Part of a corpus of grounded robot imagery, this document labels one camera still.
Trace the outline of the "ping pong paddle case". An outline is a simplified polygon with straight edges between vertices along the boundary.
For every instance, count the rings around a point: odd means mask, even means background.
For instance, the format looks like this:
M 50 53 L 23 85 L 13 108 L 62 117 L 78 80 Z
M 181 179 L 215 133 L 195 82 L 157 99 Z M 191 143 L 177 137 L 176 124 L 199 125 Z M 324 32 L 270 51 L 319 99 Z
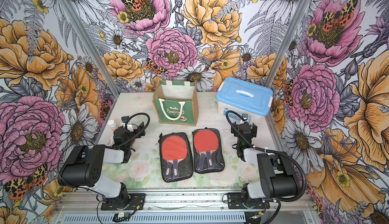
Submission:
M 222 172 L 225 162 L 220 132 L 215 128 L 204 128 L 193 131 L 192 136 L 194 171 L 198 174 Z
M 193 158 L 187 134 L 161 134 L 158 143 L 163 181 L 170 183 L 191 178 Z

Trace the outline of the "green burlap Christmas canvas bag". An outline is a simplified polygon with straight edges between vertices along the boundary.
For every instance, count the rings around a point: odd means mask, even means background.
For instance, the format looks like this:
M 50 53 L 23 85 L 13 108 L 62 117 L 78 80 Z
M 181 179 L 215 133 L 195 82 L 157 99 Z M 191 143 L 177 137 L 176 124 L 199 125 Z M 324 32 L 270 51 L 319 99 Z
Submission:
M 196 82 L 160 80 L 153 103 L 160 123 L 197 125 L 199 107 Z

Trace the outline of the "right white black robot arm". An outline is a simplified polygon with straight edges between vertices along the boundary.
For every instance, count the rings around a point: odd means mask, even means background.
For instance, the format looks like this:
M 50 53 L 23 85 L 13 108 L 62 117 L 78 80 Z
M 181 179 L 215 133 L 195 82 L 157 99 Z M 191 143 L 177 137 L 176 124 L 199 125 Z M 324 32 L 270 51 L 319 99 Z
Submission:
M 231 133 L 238 139 L 235 146 L 238 158 L 255 165 L 259 172 L 258 181 L 244 185 L 239 202 L 245 208 L 254 208 L 257 205 L 267 207 L 266 202 L 270 200 L 298 200 L 304 190 L 295 174 L 291 158 L 287 157 L 285 152 L 252 145 L 251 140 L 256 136 L 256 130 L 257 126 L 254 124 L 231 123 Z

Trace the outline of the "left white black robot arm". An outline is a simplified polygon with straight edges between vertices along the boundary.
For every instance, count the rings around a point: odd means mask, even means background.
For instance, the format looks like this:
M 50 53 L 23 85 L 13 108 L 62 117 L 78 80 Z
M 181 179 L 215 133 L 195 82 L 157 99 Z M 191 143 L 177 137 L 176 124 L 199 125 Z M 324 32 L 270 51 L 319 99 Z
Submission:
M 108 207 L 125 209 L 130 204 L 127 187 L 102 173 L 103 164 L 128 163 L 135 139 L 145 135 L 147 124 L 129 131 L 121 126 L 113 132 L 114 145 L 76 146 L 59 171 L 58 183 L 71 188 L 84 188 L 103 196 Z

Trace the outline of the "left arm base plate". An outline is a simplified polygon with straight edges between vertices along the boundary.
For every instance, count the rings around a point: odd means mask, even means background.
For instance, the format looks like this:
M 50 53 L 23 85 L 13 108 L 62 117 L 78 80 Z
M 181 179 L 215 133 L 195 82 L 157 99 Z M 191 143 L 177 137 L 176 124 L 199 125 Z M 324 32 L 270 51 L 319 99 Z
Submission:
M 127 196 L 108 198 L 103 200 L 101 210 L 103 211 L 134 211 L 143 210 L 146 194 L 130 193 Z

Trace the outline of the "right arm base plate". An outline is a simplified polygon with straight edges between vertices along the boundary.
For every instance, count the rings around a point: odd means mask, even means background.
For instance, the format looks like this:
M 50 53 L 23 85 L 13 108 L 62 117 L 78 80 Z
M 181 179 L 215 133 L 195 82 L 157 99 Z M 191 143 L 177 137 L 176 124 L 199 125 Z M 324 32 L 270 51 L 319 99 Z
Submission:
M 227 193 L 227 204 L 229 209 L 269 209 L 269 202 L 262 198 L 252 199 L 242 193 Z

